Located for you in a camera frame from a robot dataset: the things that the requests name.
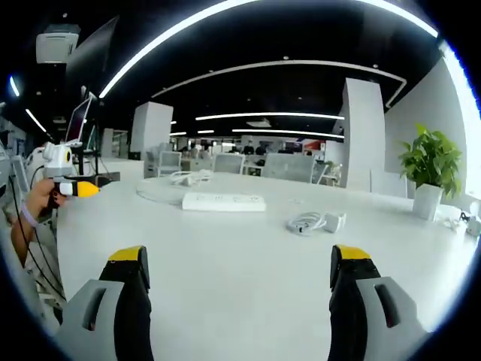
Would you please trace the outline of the person's left hand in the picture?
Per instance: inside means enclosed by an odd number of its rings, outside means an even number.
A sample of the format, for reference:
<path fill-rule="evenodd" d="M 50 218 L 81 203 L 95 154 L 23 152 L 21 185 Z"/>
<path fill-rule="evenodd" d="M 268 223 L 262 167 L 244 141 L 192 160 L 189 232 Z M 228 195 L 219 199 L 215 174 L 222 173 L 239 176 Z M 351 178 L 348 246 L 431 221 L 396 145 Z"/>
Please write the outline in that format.
<path fill-rule="evenodd" d="M 50 194 L 54 187 L 53 179 L 45 178 L 38 181 L 30 190 L 26 208 L 33 219 L 38 220 L 40 213 L 48 206 Z"/>

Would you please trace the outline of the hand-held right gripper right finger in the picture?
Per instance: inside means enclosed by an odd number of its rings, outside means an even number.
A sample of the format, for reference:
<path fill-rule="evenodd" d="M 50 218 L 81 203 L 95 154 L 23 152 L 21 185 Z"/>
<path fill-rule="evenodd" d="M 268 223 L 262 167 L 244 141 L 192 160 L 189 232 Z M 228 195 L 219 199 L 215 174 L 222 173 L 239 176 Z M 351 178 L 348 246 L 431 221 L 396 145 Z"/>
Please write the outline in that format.
<path fill-rule="evenodd" d="M 330 360 L 409 360 L 429 333 L 417 305 L 357 247 L 331 250 Z"/>

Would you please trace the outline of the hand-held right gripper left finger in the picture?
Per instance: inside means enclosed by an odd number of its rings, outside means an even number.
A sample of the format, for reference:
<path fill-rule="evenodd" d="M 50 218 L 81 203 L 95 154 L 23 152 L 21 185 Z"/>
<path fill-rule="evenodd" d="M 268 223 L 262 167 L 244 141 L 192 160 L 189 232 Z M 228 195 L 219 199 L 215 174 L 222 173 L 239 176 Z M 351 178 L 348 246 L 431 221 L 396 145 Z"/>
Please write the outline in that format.
<path fill-rule="evenodd" d="M 112 254 L 67 302 L 56 343 L 69 360 L 151 360 L 147 248 Z"/>

